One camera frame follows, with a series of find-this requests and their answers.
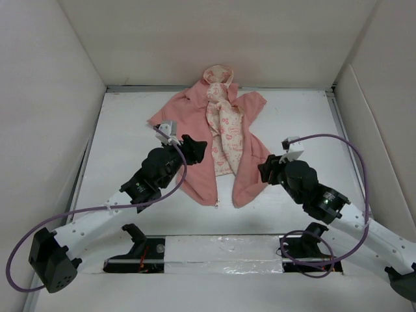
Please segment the pink hooded jacket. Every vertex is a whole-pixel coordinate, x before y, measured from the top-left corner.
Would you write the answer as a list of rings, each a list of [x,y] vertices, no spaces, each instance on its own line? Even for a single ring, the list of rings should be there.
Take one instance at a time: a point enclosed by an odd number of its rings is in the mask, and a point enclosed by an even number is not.
[[[215,205],[218,176],[235,176],[232,202],[240,208],[252,202],[266,187],[258,164],[266,161],[269,151],[250,132],[250,126],[266,105],[258,92],[238,95],[233,70],[214,65],[191,88],[174,97],[148,123],[164,120],[177,122],[178,135],[190,135],[206,141],[203,161],[179,171],[183,191],[201,205]]]

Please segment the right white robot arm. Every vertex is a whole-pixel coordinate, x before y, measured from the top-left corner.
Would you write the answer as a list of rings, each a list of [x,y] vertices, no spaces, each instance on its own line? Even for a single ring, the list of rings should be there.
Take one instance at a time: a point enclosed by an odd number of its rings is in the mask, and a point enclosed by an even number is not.
[[[295,203],[315,220],[324,222],[353,239],[363,239],[359,265],[372,267],[387,278],[401,297],[415,301],[415,243],[406,240],[373,219],[365,220],[348,198],[318,181],[315,169],[304,161],[280,161],[269,155],[258,166],[261,181],[281,185]]]

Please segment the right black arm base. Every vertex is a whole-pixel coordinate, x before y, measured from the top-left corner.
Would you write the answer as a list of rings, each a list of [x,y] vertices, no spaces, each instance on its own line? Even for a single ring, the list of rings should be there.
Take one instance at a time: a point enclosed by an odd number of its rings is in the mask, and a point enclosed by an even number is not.
[[[329,261],[331,259],[331,255],[327,249],[324,249],[324,252],[321,252],[319,249],[320,240],[314,236],[311,236],[309,232],[318,237],[321,237],[322,234],[328,231],[328,228],[322,224],[312,222],[306,227],[306,231],[307,233],[304,233],[304,231],[293,231],[292,233],[288,234],[284,240],[282,239],[282,236],[279,237],[280,247],[276,250],[276,255],[281,256],[282,258],[283,272],[295,272],[306,275],[310,275],[312,273],[325,274],[327,272],[343,273],[343,268],[340,261],[336,262],[334,265],[316,265],[316,263]],[[283,247],[283,249],[291,257],[296,258],[299,261],[313,263],[314,266],[297,265],[293,263],[281,252],[281,247]]]

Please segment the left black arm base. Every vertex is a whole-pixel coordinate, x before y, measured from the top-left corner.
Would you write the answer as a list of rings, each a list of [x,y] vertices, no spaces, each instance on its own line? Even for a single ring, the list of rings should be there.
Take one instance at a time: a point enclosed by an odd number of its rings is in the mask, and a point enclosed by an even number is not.
[[[122,230],[130,235],[133,245],[128,252],[106,260],[103,271],[109,274],[164,273],[166,237],[147,237],[134,224],[126,224]]]

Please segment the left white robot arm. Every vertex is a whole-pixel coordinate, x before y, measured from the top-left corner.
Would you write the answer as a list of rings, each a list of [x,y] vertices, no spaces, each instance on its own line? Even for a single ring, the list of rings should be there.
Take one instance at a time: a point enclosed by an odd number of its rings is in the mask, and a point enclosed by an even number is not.
[[[122,229],[130,234],[122,243],[129,257],[144,252],[146,237],[133,223],[133,217],[150,205],[167,198],[162,189],[169,186],[181,168],[200,164],[206,141],[183,135],[179,142],[168,142],[148,153],[140,169],[125,182],[104,208],[83,210],[83,216],[71,224],[49,231],[39,229],[32,238],[29,264],[49,293],[68,286],[84,263],[81,253],[100,236]]]

